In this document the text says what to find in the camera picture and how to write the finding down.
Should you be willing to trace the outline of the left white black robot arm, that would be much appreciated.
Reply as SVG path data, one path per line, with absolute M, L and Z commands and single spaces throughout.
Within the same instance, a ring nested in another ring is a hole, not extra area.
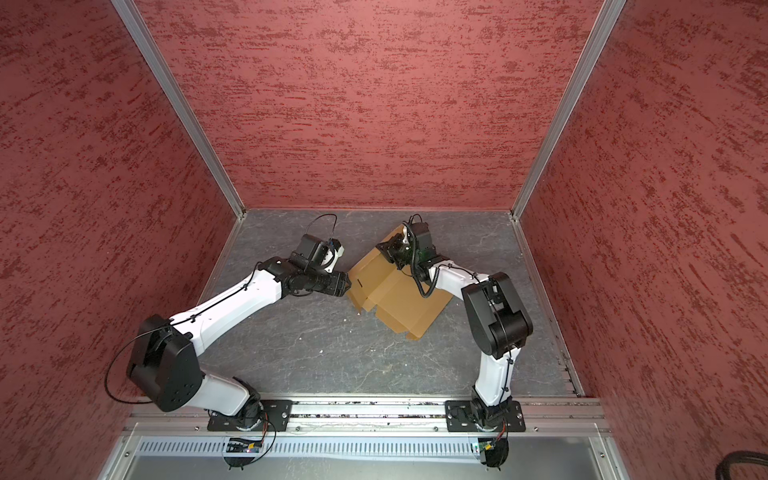
M 127 378 L 163 412 L 196 407 L 255 424 L 261 396 L 239 379 L 203 370 L 199 357 L 224 334 L 258 311 L 288 297 L 319 293 L 342 297 L 351 288 L 346 272 L 296 257 L 257 263 L 239 283 L 169 319 L 147 318 L 128 347 Z

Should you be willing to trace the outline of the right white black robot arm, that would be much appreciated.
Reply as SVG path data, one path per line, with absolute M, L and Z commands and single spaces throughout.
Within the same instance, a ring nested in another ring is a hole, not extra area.
M 513 369 L 533 324 L 512 280 L 464 268 L 436 253 L 433 246 L 408 240 L 402 233 L 376 245 L 397 270 L 409 270 L 419 293 L 447 292 L 464 303 L 472 337 L 481 351 L 478 377 L 470 400 L 470 418 L 485 431 L 496 430 L 513 410 Z

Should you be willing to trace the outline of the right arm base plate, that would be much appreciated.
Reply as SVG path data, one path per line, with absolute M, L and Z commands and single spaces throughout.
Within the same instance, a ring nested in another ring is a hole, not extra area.
M 505 432 L 526 431 L 521 404 L 507 399 L 496 406 L 486 406 L 480 399 L 448 400 L 444 403 L 449 432 Z

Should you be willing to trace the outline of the brown cardboard box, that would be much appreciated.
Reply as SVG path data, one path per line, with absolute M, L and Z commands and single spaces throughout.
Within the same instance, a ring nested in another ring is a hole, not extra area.
M 416 214 L 407 222 L 411 221 L 423 220 Z M 396 227 L 383 241 L 392 236 L 408 239 L 407 222 Z M 430 267 L 443 259 L 437 253 L 430 261 L 397 269 L 375 246 L 349 271 L 348 296 L 358 311 L 373 311 L 393 332 L 419 340 L 453 298 L 451 293 L 433 285 L 429 272 Z

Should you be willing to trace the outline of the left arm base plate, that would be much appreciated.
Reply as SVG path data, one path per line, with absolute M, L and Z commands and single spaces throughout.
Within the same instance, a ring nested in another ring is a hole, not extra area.
M 269 428 L 273 431 L 284 432 L 293 405 L 294 402 L 287 399 L 261 399 L 249 400 L 234 416 L 209 411 L 207 430 L 255 434 Z

